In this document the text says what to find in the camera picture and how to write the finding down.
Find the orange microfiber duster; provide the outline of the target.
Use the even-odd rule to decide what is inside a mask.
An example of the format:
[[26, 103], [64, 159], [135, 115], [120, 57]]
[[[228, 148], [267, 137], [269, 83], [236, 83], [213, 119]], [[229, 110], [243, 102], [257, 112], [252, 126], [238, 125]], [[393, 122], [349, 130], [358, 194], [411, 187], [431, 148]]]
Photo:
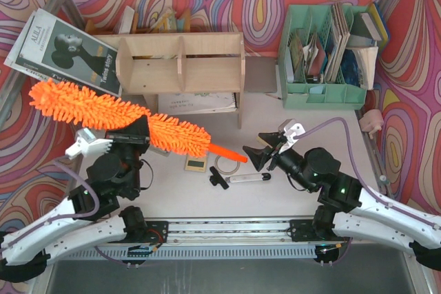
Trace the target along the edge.
[[195, 158], [210, 152], [237, 162], [248, 161], [247, 157], [212, 143], [209, 133], [198, 125], [167, 114], [153, 114], [144, 106], [109, 94], [99, 96], [72, 82], [40, 81], [31, 87], [28, 95], [31, 106], [57, 121], [81, 124], [89, 129], [115, 130], [142, 119], [150, 143], [156, 148]]

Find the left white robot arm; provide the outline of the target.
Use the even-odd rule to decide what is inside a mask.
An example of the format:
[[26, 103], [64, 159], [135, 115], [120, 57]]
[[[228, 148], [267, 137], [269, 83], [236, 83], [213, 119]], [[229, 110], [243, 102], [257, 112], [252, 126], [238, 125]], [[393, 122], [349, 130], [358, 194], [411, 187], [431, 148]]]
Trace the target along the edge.
[[119, 198], [136, 200], [144, 190], [140, 159], [150, 146], [147, 116], [122, 129], [108, 130], [97, 138], [90, 129], [80, 129], [66, 149], [70, 160], [79, 155], [98, 157], [83, 180], [55, 160], [54, 164], [78, 184], [50, 212], [15, 232], [1, 233], [1, 279], [24, 282], [42, 274], [46, 267], [66, 255], [120, 240], [140, 240], [147, 231], [138, 207], [127, 207], [103, 221], [119, 207]]

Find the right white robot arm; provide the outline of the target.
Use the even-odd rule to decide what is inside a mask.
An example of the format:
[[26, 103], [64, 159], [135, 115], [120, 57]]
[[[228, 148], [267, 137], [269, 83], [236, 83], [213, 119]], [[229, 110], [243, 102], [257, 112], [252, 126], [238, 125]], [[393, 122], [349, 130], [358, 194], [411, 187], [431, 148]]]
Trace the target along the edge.
[[317, 236], [377, 242], [440, 270], [440, 217], [363, 187], [359, 179], [341, 172], [340, 161], [322, 147], [301, 156], [293, 148], [281, 151], [285, 139], [277, 132], [258, 136], [266, 142], [264, 148], [243, 147], [256, 170], [277, 167], [309, 193], [318, 193], [320, 205], [311, 226]]

